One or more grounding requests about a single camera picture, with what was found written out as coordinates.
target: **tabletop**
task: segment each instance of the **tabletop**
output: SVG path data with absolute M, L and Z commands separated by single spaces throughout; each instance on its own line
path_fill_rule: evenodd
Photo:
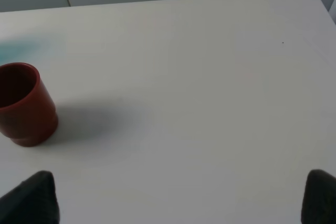
M 336 28 L 320 0 L 166 0 L 0 13 L 57 132 L 0 136 L 0 195 L 53 172 L 61 223 L 300 223 L 336 175 Z

